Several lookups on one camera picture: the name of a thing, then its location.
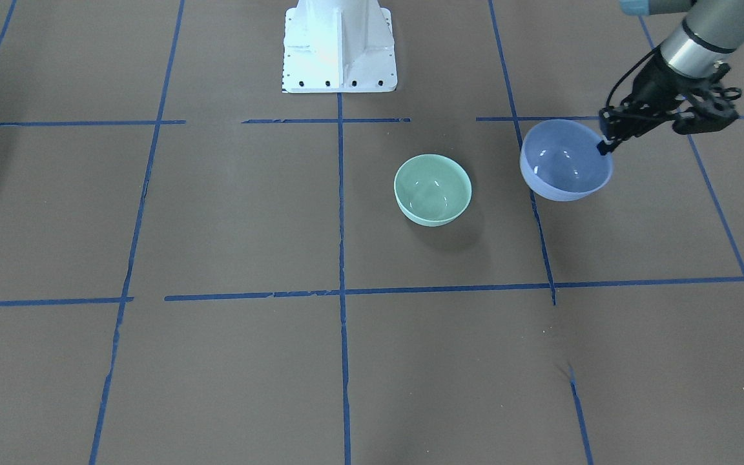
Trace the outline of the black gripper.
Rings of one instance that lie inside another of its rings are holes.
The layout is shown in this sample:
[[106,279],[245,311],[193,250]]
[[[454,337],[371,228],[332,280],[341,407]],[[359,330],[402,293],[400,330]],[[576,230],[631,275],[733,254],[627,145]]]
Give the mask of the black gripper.
[[733,124],[740,115],[735,100],[742,89],[724,87],[721,79],[731,70],[717,61],[705,77],[686,77],[652,57],[633,80],[632,91],[617,108],[599,110],[602,141],[600,155],[614,153],[623,142],[640,135],[643,127],[673,123],[671,129],[680,135],[719,132]]

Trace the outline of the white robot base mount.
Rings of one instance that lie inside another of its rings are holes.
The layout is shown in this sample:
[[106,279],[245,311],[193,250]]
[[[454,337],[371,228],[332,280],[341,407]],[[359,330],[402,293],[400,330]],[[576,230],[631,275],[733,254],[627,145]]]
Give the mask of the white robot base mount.
[[284,16],[283,92],[393,92],[392,14],[378,1],[298,1]]

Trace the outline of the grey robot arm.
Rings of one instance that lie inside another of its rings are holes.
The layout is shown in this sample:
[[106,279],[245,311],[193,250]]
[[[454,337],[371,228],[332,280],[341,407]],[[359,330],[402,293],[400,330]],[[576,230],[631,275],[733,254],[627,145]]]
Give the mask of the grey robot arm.
[[632,89],[620,103],[599,110],[603,156],[659,125],[680,135],[718,132],[738,120],[740,88],[721,80],[727,59],[744,43],[744,1],[622,1],[628,15],[682,13],[679,26],[637,62]]

